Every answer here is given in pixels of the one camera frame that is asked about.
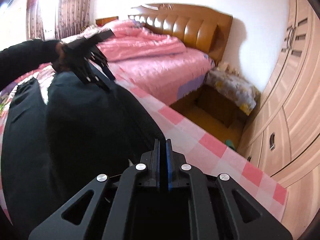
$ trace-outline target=person's arm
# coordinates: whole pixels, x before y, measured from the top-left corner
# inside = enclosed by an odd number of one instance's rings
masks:
[[[31,40],[0,51],[0,91],[42,63],[56,61],[62,53],[60,41]]]

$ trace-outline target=wardrobe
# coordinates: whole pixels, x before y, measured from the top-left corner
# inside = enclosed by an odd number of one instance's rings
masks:
[[[282,223],[296,239],[320,207],[320,20],[307,0],[290,0],[285,31],[237,152],[288,189]]]

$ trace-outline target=brown headboard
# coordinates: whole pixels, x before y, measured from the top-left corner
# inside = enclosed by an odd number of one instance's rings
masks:
[[[216,63],[222,59],[232,23],[230,15],[190,4],[147,4],[131,8],[128,16],[145,23],[154,33],[179,38],[187,47],[207,53]]]

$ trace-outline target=patterned curtain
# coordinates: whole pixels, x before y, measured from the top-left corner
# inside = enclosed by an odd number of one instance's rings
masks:
[[[43,22],[41,18],[40,0],[27,1],[26,35],[27,40],[40,38],[44,40]]]
[[[82,27],[89,25],[90,0],[59,0],[55,35],[61,40],[79,34]]]

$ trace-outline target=silver screw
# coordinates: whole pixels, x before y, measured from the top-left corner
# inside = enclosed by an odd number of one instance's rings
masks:
[[[220,174],[220,179],[221,180],[229,180],[230,176],[226,173],[222,173],[222,174]]]
[[[138,171],[143,171],[147,166],[144,163],[139,163],[136,165]]]
[[[104,182],[108,179],[108,176],[106,174],[100,174],[97,176],[97,181]]]
[[[183,169],[184,171],[189,171],[189,170],[191,170],[191,165],[190,164],[183,164],[183,165],[181,165],[181,169]]]

